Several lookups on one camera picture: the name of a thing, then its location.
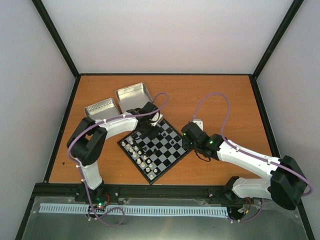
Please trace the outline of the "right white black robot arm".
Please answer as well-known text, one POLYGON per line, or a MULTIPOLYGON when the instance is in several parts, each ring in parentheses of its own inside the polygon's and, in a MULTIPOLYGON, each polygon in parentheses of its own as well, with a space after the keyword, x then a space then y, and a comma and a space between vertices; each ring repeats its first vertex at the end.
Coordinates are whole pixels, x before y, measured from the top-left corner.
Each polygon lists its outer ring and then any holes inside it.
POLYGON ((290 156, 277 158, 243 148, 219 134, 208 136, 197 122, 189 122, 182 130, 182 146, 196 155, 231 163, 258 176, 246 179, 231 177, 223 188, 230 203, 238 199, 260 198, 273 200, 286 210, 295 210, 306 188, 305 175, 290 156))

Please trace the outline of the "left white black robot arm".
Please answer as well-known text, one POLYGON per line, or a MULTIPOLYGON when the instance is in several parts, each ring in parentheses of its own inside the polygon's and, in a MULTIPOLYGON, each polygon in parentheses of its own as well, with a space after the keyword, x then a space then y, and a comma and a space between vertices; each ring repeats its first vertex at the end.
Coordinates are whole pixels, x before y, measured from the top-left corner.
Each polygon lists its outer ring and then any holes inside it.
POLYGON ((104 188, 100 186, 103 179, 98 159, 105 141, 121 133, 134 131, 144 121, 148 127, 155 127, 154 121, 160 119, 161 109, 148 101, 140 110, 129 109, 109 119, 85 117, 81 120, 67 142, 67 156, 79 168, 81 181, 87 187, 86 195, 92 201, 99 201, 104 195, 104 188))

